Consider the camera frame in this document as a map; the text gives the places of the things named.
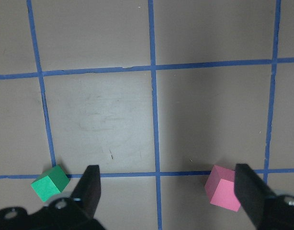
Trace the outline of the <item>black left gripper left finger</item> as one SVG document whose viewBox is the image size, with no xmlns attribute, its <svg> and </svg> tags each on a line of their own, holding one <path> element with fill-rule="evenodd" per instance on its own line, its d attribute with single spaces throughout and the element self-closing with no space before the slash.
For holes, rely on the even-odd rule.
<svg viewBox="0 0 294 230">
<path fill-rule="evenodd" d="M 93 218 L 101 197 L 101 175 L 99 165 L 89 165 L 71 193 L 71 199 Z"/>
</svg>

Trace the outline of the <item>green cube near left arm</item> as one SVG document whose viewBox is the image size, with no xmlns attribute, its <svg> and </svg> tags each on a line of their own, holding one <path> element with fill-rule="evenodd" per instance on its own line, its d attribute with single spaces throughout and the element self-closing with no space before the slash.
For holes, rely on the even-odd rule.
<svg viewBox="0 0 294 230">
<path fill-rule="evenodd" d="M 68 183 L 69 178 L 63 169 L 56 165 L 38 176 L 31 183 L 31 188 L 42 202 L 46 202 L 52 196 L 62 193 Z"/>
</svg>

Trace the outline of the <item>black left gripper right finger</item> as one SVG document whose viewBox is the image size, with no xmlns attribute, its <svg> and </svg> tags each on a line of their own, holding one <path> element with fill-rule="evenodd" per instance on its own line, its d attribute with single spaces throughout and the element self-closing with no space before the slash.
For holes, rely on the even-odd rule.
<svg viewBox="0 0 294 230">
<path fill-rule="evenodd" d="M 248 164 L 235 166 L 234 193 L 256 228 L 266 227 L 268 214 L 277 195 Z"/>
</svg>

